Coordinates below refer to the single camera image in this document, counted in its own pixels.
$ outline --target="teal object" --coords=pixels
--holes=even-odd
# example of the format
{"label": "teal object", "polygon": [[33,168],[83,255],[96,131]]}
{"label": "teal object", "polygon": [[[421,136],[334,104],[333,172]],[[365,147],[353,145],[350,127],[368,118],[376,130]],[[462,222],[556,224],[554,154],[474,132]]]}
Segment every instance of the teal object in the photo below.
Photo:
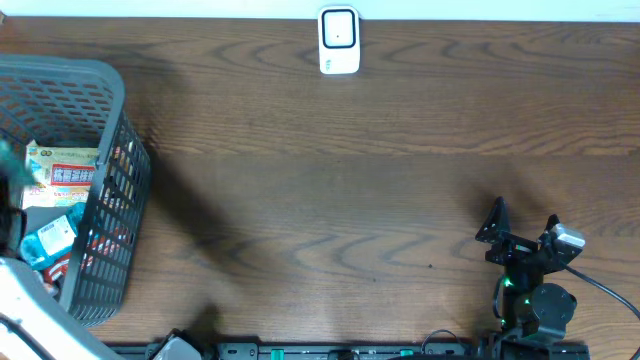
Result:
{"label": "teal object", "polygon": [[0,176],[9,178],[9,184],[12,187],[22,190],[24,186],[35,185],[35,180],[26,166],[24,161],[20,161],[11,151],[11,146],[4,140],[0,139]]}
{"label": "teal object", "polygon": [[284,360],[284,350],[271,350],[271,360]]}
{"label": "teal object", "polygon": [[76,203],[63,216],[24,237],[20,255],[33,270],[44,270],[71,251],[84,208],[84,203]]}

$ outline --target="wooden table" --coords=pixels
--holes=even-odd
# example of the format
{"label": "wooden table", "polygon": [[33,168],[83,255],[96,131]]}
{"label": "wooden table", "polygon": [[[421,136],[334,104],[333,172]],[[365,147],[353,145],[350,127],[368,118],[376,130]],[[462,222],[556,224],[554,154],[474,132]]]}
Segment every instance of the wooden table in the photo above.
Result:
{"label": "wooden table", "polygon": [[[362,23],[321,75],[314,21],[9,18],[0,50],[100,59],[157,153],[122,311],[92,329],[264,341],[421,341],[497,329],[475,232],[503,195],[529,238],[557,213],[577,269],[640,304],[640,28]],[[625,359],[640,323],[568,273],[568,340]]]}

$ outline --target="red packaging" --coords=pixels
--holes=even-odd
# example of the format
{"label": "red packaging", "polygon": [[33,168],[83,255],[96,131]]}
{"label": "red packaging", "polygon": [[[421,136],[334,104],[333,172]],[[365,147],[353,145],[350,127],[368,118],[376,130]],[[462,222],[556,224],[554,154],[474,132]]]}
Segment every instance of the red packaging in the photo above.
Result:
{"label": "red packaging", "polygon": [[[91,244],[91,249],[96,250],[100,253],[104,253],[105,255],[113,254],[116,250],[120,248],[118,244],[112,244],[110,239],[106,239],[104,236],[100,238],[100,241],[97,239],[93,241]],[[65,254],[63,257],[58,259],[53,265],[46,268],[42,271],[42,277],[44,281],[48,284],[54,284],[56,280],[58,280],[61,276],[67,275],[67,270],[69,269],[69,259],[71,258],[71,253]],[[89,255],[87,258],[87,254],[84,254],[84,259],[82,260],[82,269],[85,267],[89,267],[93,264],[93,256]]]}

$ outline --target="black cable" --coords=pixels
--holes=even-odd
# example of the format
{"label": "black cable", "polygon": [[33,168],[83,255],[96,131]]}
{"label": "black cable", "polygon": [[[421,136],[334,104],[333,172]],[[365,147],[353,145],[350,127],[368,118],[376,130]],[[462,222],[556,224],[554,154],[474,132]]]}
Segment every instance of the black cable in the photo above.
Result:
{"label": "black cable", "polygon": [[7,328],[9,333],[16,334],[20,340],[22,340],[25,345],[27,345],[31,351],[33,351],[36,356],[40,357],[42,360],[55,360],[49,352],[42,347],[37,341],[35,341],[31,335],[29,335],[19,324],[9,319],[4,314],[0,313],[0,324],[4,325]]}
{"label": "black cable", "polygon": [[502,282],[504,282],[505,275],[502,274],[498,278],[498,282],[496,283],[496,288],[493,290],[493,315],[498,319],[501,319],[500,310],[498,310],[498,306],[500,305],[500,299],[498,299],[498,295],[500,294],[500,287],[502,286]]}
{"label": "black cable", "polygon": [[429,339],[431,339],[431,337],[435,334],[439,334],[439,333],[447,333],[451,336],[453,336],[456,341],[458,342],[458,344],[460,344],[460,346],[462,346],[462,348],[464,349],[465,355],[467,353],[467,346],[465,344],[462,343],[462,341],[460,341],[460,339],[458,339],[458,337],[456,336],[456,334],[452,333],[451,331],[447,330],[447,329],[440,329],[440,330],[436,330],[434,332],[432,332],[431,334],[429,334],[429,336],[427,336],[426,339],[424,339],[424,341],[422,342],[422,346],[420,347],[420,351],[423,354],[426,354],[425,352],[425,347],[427,346],[427,344],[429,343]]}
{"label": "black cable", "polygon": [[[613,291],[613,290],[609,289],[608,287],[600,284],[599,282],[593,280],[592,278],[588,277],[587,275],[581,273],[580,271],[573,269],[569,265],[562,264],[562,263],[561,263],[561,265],[568,272],[570,272],[573,275],[579,277],[580,279],[588,282],[589,284],[597,287],[598,289],[606,292],[607,294],[611,295],[614,299],[620,301],[622,304],[624,304],[624,306],[628,307],[629,310],[631,310],[638,317],[638,320],[640,320],[640,311],[635,306],[633,306],[633,304],[631,304],[627,299],[623,298],[622,296],[618,295],[615,291]],[[633,356],[631,357],[631,360],[638,360],[638,359],[640,359],[640,347],[638,348],[638,350],[636,350],[635,354],[633,354]]]}

